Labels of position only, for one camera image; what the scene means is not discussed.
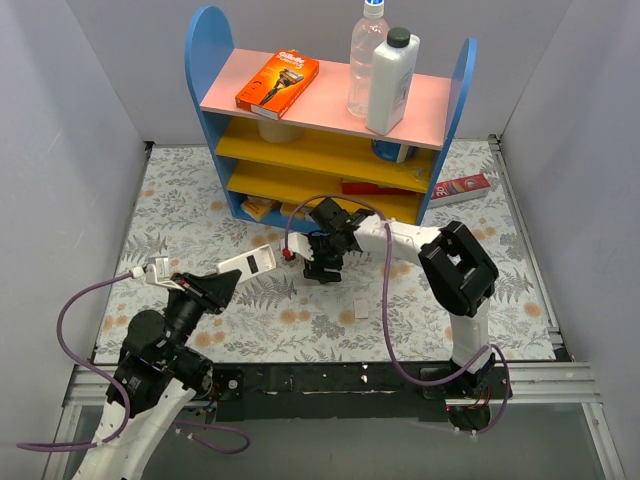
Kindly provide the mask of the white remote battery cover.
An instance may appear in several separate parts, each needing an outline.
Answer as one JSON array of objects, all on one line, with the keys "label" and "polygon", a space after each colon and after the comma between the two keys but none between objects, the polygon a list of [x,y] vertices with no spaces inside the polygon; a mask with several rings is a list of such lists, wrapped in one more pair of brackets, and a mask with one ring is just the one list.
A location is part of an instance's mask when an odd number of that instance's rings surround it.
[{"label": "white remote battery cover", "polygon": [[353,301],[353,313],[355,319],[367,319],[369,317],[369,305],[365,299]]}]

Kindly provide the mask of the white remote control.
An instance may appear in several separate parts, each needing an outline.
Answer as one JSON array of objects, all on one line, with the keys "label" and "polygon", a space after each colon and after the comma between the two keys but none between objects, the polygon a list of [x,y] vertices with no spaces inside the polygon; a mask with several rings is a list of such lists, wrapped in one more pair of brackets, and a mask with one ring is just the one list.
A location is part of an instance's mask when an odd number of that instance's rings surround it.
[{"label": "white remote control", "polygon": [[276,268],[273,249],[265,244],[243,254],[219,262],[215,267],[217,274],[224,274],[234,270],[241,272],[238,283],[242,284],[253,278],[268,273]]}]

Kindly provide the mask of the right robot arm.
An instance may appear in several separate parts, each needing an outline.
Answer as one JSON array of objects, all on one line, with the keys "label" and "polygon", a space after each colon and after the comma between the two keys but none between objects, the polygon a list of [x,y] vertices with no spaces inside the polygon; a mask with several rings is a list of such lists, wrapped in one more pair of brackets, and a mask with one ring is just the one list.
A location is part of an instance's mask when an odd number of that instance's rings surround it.
[{"label": "right robot arm", "polygon": [[[337,197],[315,196],[310,216],[316,230],[286,232],[282,253],[304,260],[305,278],[322,284],[340,281],[343,257],[349,252],[385,255],[381,319],[389,358],[407,381],[423,387],[449,385],[464,397],[475,397],[489,384],[495,365],[488,333],[488,310],[499,277],[495,263],[462,223],[442,228],[398,222],[365,202],[353,213],[342,208]],[[450,374],[421,380],[409,374],[394,351],[389,329],[388,295],[393,259],[422,268],[434,298],[449,314],[453,349]]]}]

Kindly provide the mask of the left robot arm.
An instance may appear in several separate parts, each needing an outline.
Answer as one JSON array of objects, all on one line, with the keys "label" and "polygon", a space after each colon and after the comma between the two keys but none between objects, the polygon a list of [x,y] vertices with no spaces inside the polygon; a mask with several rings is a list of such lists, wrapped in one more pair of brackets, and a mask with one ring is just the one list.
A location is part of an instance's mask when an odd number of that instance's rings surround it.
[{"label": "left robot arm", "polygon": [[191,400],[234,397],[241,379],[216,372],[188,347],[201,317],[220,314],[241,278],[238,269],[206,276],[174,274],[163,311],[143,310],[130,321],[115,384],[107,389],[96,447],[87,451],[77,479],[139,479],[176,416]]}]

